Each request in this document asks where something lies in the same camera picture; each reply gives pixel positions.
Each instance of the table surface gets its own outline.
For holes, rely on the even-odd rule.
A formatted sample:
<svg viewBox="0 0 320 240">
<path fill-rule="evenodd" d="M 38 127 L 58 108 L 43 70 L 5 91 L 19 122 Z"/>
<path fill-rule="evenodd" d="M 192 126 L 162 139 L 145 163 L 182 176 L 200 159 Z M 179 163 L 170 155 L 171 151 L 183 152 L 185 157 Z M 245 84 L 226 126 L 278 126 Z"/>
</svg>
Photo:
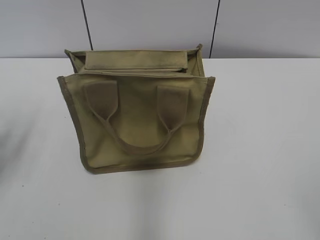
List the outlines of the table surface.
<svg viewBox="0 0 320 240">
<path fill-rule="evenodd" d="M 201 157 L 93 175 L 57 76 L 0 59 L 0 239 L 320 239 L 320 59 L 204 59 Z"/>
</svg>

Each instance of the grey wall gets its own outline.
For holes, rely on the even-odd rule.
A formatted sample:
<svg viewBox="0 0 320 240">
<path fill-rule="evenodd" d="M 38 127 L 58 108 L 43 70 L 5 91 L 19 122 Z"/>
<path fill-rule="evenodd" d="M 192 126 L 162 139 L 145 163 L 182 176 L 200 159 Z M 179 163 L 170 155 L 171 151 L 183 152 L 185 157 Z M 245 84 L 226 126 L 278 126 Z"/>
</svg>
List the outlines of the grey wall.
<svg viewBox="0 0 320 240">
<path fill-rule="evenodd" d="M 189 49 L 209 57 L 218 0 L 83 0 L 93 48 Z M 320 57 L 319 0 L 221 0 L 212 58 Z M 0 58 L 89 50 L 81 0 L 3 0 Z"/>
<path fill-rule="evenodd" d="M 320 57 L 319 10 L 320 0 L 221 0 L 212 57 Z"/>
<path fill-rule="evenodd" d="M 64 49 L 89 49 L 80 0 L 1 0 L 1 58 L 56 58 Z"/>
</svg>

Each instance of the khaki bag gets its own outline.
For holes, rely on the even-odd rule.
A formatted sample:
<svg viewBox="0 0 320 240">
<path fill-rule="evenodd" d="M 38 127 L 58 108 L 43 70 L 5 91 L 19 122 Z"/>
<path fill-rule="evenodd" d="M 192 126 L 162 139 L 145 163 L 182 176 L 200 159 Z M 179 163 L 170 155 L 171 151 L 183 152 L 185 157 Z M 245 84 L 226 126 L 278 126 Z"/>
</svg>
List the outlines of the khaki bag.
<svg viewBox="0 0 320 240">
<path fill-rule="evenodd" d="M 203 147 L 214 77 L 192 50 L 66 50 L 58 82 L 91 173 L 184 166 Z"/>
</svg>

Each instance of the bag handle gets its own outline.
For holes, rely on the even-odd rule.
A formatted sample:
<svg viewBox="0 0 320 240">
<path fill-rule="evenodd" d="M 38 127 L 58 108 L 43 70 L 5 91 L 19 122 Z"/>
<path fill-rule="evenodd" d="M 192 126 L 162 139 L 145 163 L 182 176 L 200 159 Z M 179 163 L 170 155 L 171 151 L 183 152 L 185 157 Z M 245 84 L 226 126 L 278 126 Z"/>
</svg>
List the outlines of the bag handle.
<svg viewBox="0 0 320 240">
<path fill-rule="evenodd" d="M 157 113 L 167 134 L 157 145 L 140 147 L 121 139 L 110 123 L 110 118 L 119 106 L 117 81 L 108 80 L 88 83 L 83 86 L 90 110 L 102 122 L 108 133 L 131 155 L 150 155 L 160 151 L 186 119 L 189 89 L 174 86 L 157 86 Z"/>
</svg>

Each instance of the bag flap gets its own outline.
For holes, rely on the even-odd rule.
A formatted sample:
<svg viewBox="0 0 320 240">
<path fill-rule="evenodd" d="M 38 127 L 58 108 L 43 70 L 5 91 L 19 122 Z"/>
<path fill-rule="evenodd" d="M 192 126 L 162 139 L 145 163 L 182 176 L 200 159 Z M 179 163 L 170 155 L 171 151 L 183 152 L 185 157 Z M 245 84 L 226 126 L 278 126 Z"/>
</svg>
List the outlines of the bag flap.
<svg viewBox="0 0 320 240">
<path fill-rule="evenodd" d="M 85 69 L 187 69 L 187 51 L 88 51 Z"/>
</svg>

